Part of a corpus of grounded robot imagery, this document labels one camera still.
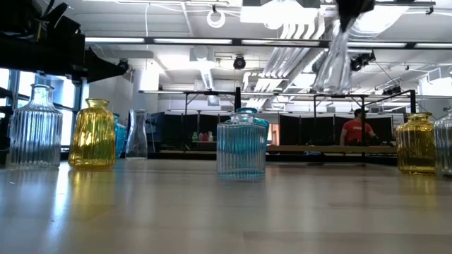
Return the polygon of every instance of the glass jar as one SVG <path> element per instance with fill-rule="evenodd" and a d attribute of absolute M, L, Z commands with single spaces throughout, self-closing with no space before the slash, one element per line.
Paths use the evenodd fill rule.
<path fill-rule="evenodd" d="M 265 176 L 266 128 L 254 123 L 254 113 L 237 112 L 217 125 L 218 176 L 250 179 Z"/>
<path fill-rule="evenodd" d="M 126 142 L 127 128 L 119 123 L 119 114 L 114 114 L 114 138 L 116 158 L 121 157 L 122 150 L 124 149 L 124 143 Z"/>
<path fill-rule="evenodd" d="M 435 144 L 432 113 L 408 114 L 408 122 L 397 127 L 398 168 L 408 174 L 434 174 Z"/>
<path fill-rule="evenodd" d="M 86 99 L 87 109 L 77 114 L 69 165 L 75 168 L 110 167 L 116 162 L 114 117 L 105 99 Z"/>
<path fill-rule="evenodd" d="M 147 159 L 148 139 L 146 138 L 146 110 L 130 110 L 130 131 L 127 138 L 126 159 Z"/>
<path fill-rule="evenodd" d="M 348 55 L 348 37 L 352 20 L 343 30 L 340 29 L 331 43 L 328 55 L 320 67 L 313 89 L 328 94 L 347 94 L 351 89 L 350 57 Z"/>
<path fill-rule="evenodd" d="M 440 176 L 452 176 L 452 109 L 444 109 L 447 115 L 434 124 L 436 161 L 435 171 Z"/>
<path fill-rule="evenodd" d="M 58 168 L 63 114 L 52 102 L 53 87 L 32 85 L 28 103 L 14 110 L 11 163 L 20 168 Z"/>

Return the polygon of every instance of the glass bottle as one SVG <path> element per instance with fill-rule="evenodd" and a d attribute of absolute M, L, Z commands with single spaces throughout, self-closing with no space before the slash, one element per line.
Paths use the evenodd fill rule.
<path fill-rule="evenodd" d="M 266 129 L 254 123 L 254 113 L 231 114 L 231 121 L 217 125 L 218 176 L 252 179 L 265 176 Z"/>
<path fill-rule="evenodd" d="M 408 122 L 397 127 L 398 168 L 408 174 L 434 174 L 435 144 L 432 113 L 408 114 Z"/>
<path fill-rule="evenodd" d="M 53 87 L 32 85 L 28 103 L 14 110 L 11 163 L 20 168 L 58 168 L 63 114 L 52 102 Z"/>
<path fill-rule="evenodd" d="M 77 114 L 69 165 L 74 168 L 107 168 L 116 162 L 114 117 L 105 99 L 86 99 L 87 109 Z"/>
<path fill-rule="evenodd" d="M 345 30 L 339 30 L 331 43 L 328 56 L 320 67 L 314 83 L 314 90 L 329 94 L 350 93 L 350 57 L 348 37 L 353 22 Z"/>
<path fill-rule="evenodd" d="M 452 108 L 444 108 L 447 115 L 434 124 L 436 161 L 435 171 L 440 176 L 452 176 Z"/>
<path fill-rule="evenodd" d="M 130 131 L 127 138 L 126 158 L 127 159 L 147 159 L 148 139 L 146 138 L 145 109 L 130 110 Z"/>
<path fill-rule="evenodd" d="M 116 150 L 116 158 L 119 159 L 121 157 L 122 150 L 124 149 L 124 143 L 126 142 L 126 134 L 127 128 L 119 123 L 119 114 L 114 115 L 114 138 L 115 142 L 115 150 Z"/>

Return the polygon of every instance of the light fixture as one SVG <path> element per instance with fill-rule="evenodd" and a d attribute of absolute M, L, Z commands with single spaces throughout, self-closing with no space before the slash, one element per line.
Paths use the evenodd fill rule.
<path fill-rule="evenodd" d="M 280 96 L 296 96 L 296 97 L 311 97 L 313 94 L 302 94 L 302 93 L 282 93 Z"/>
<path fill-rule="evenodd" d="M 364 48 L 403 48 L 407 44 L 405 42 L 348 42 L 349 47 L 364 47 Z"/>
<path fill-rule="evenodd" d="M 231 39 L 155 38 L 156 44 L 232 44 Z"/>
<path fill-rule="evenodd" d="M 416 49 L 435 48 L 435 49 L 452 49 L 452 43 L 417 43 Z"/>
<path fill-rule="evenodd" d="M 318 47 L 320 42 L 314 40 L 242 40 L 243 45 Z"/>
<path fill-rule="evenodd" d="M 152 93 L 152 94 L 183 94 L 183 91 L 148 91 L 148 90 L 139 90 L 140 93 Z"/>
<path fill-rule="evenodd" d="M 278 95 L 276 92 L 242 92 L 241 95 L 267 95 L 267 96 L 273 96 Z"/>
<path fill-rule="evenodd" d="M 124 44 L 142 44 L 144 38 L 133 37 L 86 37 L 85 43 L 124 43 Z"/>

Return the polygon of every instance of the pipe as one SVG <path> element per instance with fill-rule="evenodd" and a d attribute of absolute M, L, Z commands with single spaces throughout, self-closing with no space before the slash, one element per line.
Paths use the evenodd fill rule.
<path fill-rule="evenodd" d="M 322 36 L 322 34 L 325 32 L 325 17 L 323 16 L 322 12 L 319 11 L 319 14 L 317 15 L 317 29 L 316 29 L 316 23 L 315 20 L 312 21 L 312 24 L 308 26 L 308 30 L 303 36 L 303 40 L 307 39 L 314 39 L 317 40 Z M 297 52 L 294 52 L 296 54 L 296 57 L 290 63 L 287 65 L 287 68 L 285 68 L 284 72 L 282 73 L 282 77 L 287 77 L 289 75 L 290 71 L 292 71 L 295 66 L 302 60 L 303 56 L 309 51 L 309 49 L 305 48 L 297 48 Z"/>
<path fill-rule="evenodd" d="M 186 26 L 189 29 L 189 34 L 190 36 L 194 36 L 193 34 L 193 29 L 191 28 L 191 24 L 190 24 L 190 20 L 189 20 L 189 16 L 186 13 L 186 6 L 185 6 L 185 2 L 181 2 L 181 7 L 182 10 L 184 11 L 184 17 L 185 17 L 185 22 L 186 22 Z"/>
<path fill-rule="evenodd" d="M 287 34 L 289 33 L 289 24 L 284 24 L 282 26 L 282 34 L 280 36 L 280 39 L 285 39 L 287 37 Z M 273 53 L 271 54 L 270 60 L 268 60 L 268 63 L 266 67 L 263 69 L 263 76 L 264 77 L 270 77 L 269 70 L 275 65 L 275 61 L 277 58 L 277 55 L 279 54 L 280 48 L 276 47 L 273 50 Z"/>
<path fill-rule="evenodd" d="M 297 31 L 297 33 L 295 33 L 294 38 L 299 39 L 303 35 L 303 32 L 304 32 L 304 24 L 298 24 L 298 31 Z M 298 53 L 299 53 L 299 48 L 294 48 L 292 50 L 292 53 L 290 54 L 289 59 L 285 62 L 282 69 L 278 72 L 279 78 L 283 77 L 283 73 L 290 67 L 290 65 L 293 63 L 293 61 L 295 61 L 295 58 L 297 57 Z"/>
<path fill-rule="evenodd" d="M 286 39 L 292 39 L 292 36 L 297 31 L 297 25 L 295 24 L 289 24 L 289 32 L 287 34 Z M 278 56 L 278 60 L 276 61 L 276 65 L 270 69 L 270 77 L 276 78 L 276 73 L 278 72 L 278 69 L 282 66 L 284 63 L 284 60 L 287 57 L 287 53 L 292 52 L 292 49 L 284 48 L 280 50 L 280 55 Z"/>

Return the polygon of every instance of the person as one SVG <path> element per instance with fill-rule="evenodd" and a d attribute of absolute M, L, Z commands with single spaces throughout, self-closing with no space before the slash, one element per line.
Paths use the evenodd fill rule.
<path fill-rule="evenodd" d="M 340 134 L 340 145 L 362 142 L 362 113 L 361 109 L 355 110 L 355 119 L 344 123 Z M 370 124 L 365 123 L 366 135 L 377 138 Z"/>

